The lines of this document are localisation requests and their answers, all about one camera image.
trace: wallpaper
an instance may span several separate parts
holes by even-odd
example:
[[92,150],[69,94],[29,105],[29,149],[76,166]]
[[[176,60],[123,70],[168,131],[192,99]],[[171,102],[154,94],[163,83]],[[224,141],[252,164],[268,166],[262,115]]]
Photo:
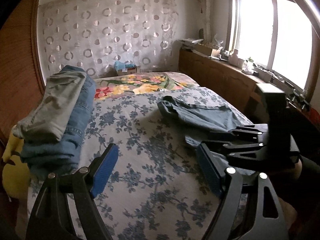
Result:
[[170,71],[175,6],[175,0],[57,0],[40,5],[41,64],[50,74],[65,65],[78,66],[92,78],[107,76],[116,60],[135,63],[141,72]]

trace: floral blanket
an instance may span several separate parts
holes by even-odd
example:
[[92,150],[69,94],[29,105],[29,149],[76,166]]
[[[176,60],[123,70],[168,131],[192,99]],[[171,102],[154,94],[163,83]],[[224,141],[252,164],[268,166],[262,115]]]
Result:
[[138,73],[95,79],[95,82],[95,100],[199,86],[192,78],[177,72]]
[[[201,239],[219,205],[195,153],[184,147],[181,128],[158,110],[157,102],[166,95],[189,104],[227,104],[243,124],[251,123],[223,98],[202,87],[95,101],[79,166],[88,166],[109,143],[119,146],[112,175],[95,199],[113,239]],[[29,187],[29,213],[40,187],[35,181]],[[72,199],[73,195],[68,195],[73,224],[78,237],[85,239]]]

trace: blue cloth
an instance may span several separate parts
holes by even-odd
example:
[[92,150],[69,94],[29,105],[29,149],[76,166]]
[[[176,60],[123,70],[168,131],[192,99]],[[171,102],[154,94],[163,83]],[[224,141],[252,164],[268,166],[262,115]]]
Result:
[[158,103],[165,118],[177,120],[185,134],[185,141],[192,148],[208,139],[210,131],[227,132],[242,125],[230,107],[190,105],[171,96]]
[[125,64],[120,61],[115,62],[115,70],[117,70],[117,71],[120,69],[131,68],[131,67],[135,67],[135,66],[136,66],[135,64]]
[[[81,68],[69,65],[61,71],[84,72]],[[91,117],[95,91],[95,82],[87,75],[60,142],[24,143],[20,154],[21,161],[27,163],[30,172],[39,179],[45,179],[50,172],[63,175],[78,167],[84,130]]]

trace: silver bolt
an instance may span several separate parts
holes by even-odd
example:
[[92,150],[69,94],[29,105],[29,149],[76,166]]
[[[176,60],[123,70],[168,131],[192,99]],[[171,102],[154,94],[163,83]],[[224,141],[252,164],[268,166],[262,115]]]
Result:
[[268,176],[265,174],[265,173],[263,173],[263,172],[261,172],[260,174],[259,174],[259,176],[260,176],[260,178],[262,178],[262,179],[266,179]]
[[227,168],[227,173],[234,174],[234,173],[236,173],[236,169],[234,167],[228,167]]
[[54,174],[53,172],[48,174],[49,179],[53,179],[55,176],[56,176],[56,174]]
[[88,168],[87,167],[82,167],[79,169],[80,173],[87,173],[88,172]]

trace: pile of folded clothes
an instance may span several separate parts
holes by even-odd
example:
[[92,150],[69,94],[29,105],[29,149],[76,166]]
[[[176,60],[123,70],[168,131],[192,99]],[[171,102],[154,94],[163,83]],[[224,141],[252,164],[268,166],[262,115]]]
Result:
[[83,69],[67,65],[47,79],[41,104],[12,130],[24,139],[21,161],[39,179],[78,167],[95,90],[95,82]]

